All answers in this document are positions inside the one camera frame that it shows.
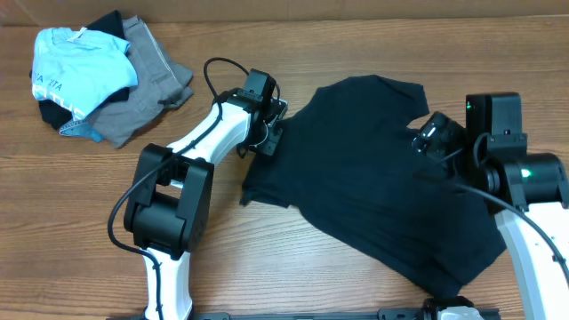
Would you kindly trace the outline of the dark navy t-shirt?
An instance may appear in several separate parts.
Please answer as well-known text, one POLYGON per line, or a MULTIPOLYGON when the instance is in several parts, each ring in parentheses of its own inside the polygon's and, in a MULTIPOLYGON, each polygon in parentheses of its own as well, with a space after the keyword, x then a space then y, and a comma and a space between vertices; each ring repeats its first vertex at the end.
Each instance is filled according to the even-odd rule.
POLYGON ((281 123, 275 154, 253 159, 241 202, 294 206, 431 295, 456 296, 506 245, 484 200, 442 186, 445 170, 413 149, 411 122, 428 112, 420 84, 369 75, 321 87, 281 123))

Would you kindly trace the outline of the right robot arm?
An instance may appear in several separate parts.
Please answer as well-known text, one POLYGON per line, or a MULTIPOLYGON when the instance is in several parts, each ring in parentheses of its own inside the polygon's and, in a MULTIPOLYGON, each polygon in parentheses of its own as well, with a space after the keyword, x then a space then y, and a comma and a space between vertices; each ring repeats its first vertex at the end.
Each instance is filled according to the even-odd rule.
POLYGON ((484 198, 507 245, 528 319, 568 317, 568 177, 551 153, 529 153, 517 92, 469 94, 466 123, 441 112, 412 146, 449 171, 442 185, 484 198))

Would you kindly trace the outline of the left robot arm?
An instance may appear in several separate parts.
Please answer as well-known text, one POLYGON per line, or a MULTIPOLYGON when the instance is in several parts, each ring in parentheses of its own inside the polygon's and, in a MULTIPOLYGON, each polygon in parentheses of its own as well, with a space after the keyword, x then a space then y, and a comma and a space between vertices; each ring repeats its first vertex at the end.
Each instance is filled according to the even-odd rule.
POLYGON ((288 109, 274 98, 269 107, 254 109, 236 94, 190 133, 166 147, 147 145, 140 153, 124 226, 143 251, 148 305, 144 319, 190 319, 191 253, 204 235, 213 171, 228 152, 244 146, 271 156, 282 134, 278 122, 288 109))

